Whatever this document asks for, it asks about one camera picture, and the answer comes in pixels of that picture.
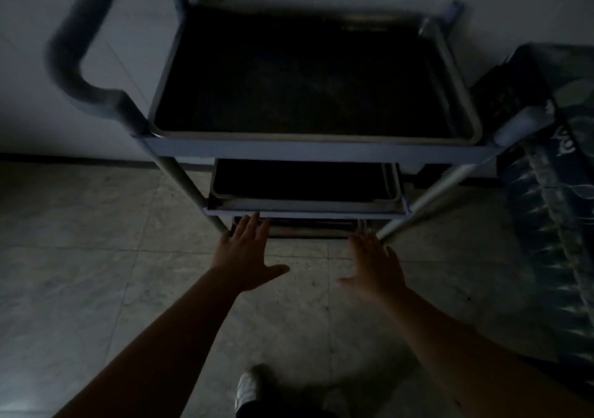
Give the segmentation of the person's left hand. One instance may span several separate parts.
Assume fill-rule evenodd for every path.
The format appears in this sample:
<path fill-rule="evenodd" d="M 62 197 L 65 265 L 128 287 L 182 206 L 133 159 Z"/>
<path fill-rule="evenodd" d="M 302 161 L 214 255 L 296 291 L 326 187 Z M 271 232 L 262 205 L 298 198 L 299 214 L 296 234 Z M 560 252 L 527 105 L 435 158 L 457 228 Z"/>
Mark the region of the person's left hand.
<path fill-rule="evenodd" d="M 236 225 L 232 236 L 232 248 L 227 252 L 218 252 L 212 259 L 211 270 L 220 274 L 227 287 L 235 294 L 257 288 L 257 268 L 265 264 L 264 252 L 270 231 L 270 221 L 259 224 L 260 241 L 253 245 L 244 244 L 244 230 L 249 216 L 243 216 Z"/>

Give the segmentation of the person's right hand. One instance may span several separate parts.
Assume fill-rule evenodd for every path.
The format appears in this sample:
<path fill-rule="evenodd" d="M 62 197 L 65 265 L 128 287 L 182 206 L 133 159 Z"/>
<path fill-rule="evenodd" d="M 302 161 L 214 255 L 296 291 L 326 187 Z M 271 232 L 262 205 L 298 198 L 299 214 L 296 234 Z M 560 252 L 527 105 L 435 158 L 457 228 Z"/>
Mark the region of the person's right hand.
<path fill-rule="evenodd" d="M 348 243 L 355 266 L 350 277 L 363 278 L 368 285 L 368 294 L 357 295 L 382 308 L 389 308 L 395 298 L 407 290 L 396 252 L 384 246 L 375 233 L 358 231 L 348 238 Z"/>

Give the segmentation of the person's left forearm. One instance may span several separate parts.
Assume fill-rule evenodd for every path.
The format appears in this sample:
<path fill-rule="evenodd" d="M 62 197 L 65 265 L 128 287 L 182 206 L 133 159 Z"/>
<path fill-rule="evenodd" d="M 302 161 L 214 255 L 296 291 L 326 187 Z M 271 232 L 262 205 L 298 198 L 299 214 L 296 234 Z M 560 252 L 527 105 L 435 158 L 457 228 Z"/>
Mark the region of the person's left forearm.
<path fill-rule="evenodd" d="M 180 418 L 241 290 L 231 267 L 211 268 L 54 418 Z"/>

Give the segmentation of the person's right forearm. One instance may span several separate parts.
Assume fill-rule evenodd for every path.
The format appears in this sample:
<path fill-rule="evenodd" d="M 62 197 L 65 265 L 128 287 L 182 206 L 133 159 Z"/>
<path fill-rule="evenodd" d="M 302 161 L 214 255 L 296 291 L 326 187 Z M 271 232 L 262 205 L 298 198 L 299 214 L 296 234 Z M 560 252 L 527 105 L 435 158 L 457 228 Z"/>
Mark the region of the person's right forearm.
<path fill-rule="evenodd" d="M 594 405 L 408 288 L 381 292 L 422 366 L 468 418 L 594 418 Z"/>

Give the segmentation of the grey three-shelf service cart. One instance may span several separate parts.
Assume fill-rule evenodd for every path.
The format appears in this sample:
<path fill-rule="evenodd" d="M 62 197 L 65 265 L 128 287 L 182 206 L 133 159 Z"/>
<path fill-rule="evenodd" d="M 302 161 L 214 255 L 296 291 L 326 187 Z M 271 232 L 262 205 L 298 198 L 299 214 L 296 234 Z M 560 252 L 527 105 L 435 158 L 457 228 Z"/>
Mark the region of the grey three-shelf service cart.
<path fill-rule="evenodd" d="M 48 74 L 76 107 L 85 113 L 118 122 L 220 233 L 228 229 L 222 217 L 233 219 L 233 227 L 235 227 L 240 216 L 259 212 L 263 219 L 272 219 L 280 228 L 273 233 L 277 238 L 341 238 L 347 231 L 365 226 L 368 221 L 386 221 L 387 223 L 378 232 L 378 237 L 384 239 L 402 223 L 411 219 L 415 212 L 425 208 L 435 198 L 458 185 L 476 168 L 494 159 L 503 149 L 496 143 L 484 139 L 483 126 L 482 139 L 472 146 L 239 140 L 230 137 L 206 139 L 160 137 L 152 132 L 150 112 L 148 116 L 140 112 L 125 91 L 97 87 L 90 84 L 81 74 L 82 61 L 102 28 L 113 2 L 114 0 L 76 0 L 74 2 L 68 15 L 48 41 L 45 53 Z M 189 9 L 197 5 L 237 9 L 337 11 L 241 6 L 222 1 L 173 0 L 173 2 L 179 20 L 175 35 Z M 411 12 L 432 17 L 437 20 L 442 29 L 449 48 L 447 37 L 463 11 L 464 3 L 453 1 L 441 15 L 437 16 L 412 11 L 345 10 L 338 12 L 377 14 Z M 166 63 L 159 80 L 164 73 Z M 246 199 L 220 203 L 209 197 L 210 182 L 217 159 L 395 164 L 402 184 L 402 197 L 390 208 L 386 205 L 372 204 Z"/>

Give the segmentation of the white shoe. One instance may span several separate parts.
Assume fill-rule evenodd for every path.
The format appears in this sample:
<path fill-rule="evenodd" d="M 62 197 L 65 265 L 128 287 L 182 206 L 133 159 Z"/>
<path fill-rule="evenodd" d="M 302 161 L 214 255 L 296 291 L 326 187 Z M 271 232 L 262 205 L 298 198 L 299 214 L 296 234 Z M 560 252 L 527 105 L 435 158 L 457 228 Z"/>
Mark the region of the white shoe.
<path fill-rule="evenodd" d="M 262 374 L 257 368 L 251 368 L 244 372 L 238 382 L 235 395 L 235 418 L 245 407 L 262 402 L 264 393 L 264 381 Z"/>

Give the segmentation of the large metal baking tray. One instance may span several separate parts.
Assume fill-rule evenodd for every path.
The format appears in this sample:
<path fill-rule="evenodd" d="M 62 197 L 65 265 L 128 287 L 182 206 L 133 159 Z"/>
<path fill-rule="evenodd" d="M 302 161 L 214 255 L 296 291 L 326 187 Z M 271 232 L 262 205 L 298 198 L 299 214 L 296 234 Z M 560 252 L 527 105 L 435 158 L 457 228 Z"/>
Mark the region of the large metal baking tray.
<path fill-rule="evenodd" d="M 160 137 L 472 146 L 482 124 L 432 17 L 193 6 L 150 111 Z"/>

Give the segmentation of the plastic-wrapped pack of water bottles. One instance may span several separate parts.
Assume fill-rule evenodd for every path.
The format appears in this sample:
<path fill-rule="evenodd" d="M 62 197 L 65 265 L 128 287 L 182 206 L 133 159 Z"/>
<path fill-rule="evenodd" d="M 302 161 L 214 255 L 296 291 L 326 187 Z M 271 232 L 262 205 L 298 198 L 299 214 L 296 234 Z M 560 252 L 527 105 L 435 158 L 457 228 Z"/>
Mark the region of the plastic-wrapped pack of water bottles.
<path fill-rule="evenodd" d="M 513 230 L 559 362 L 594 384 L 594 46 L 526 44 L 504 67 L 545 121 L 500 159 Z"/>

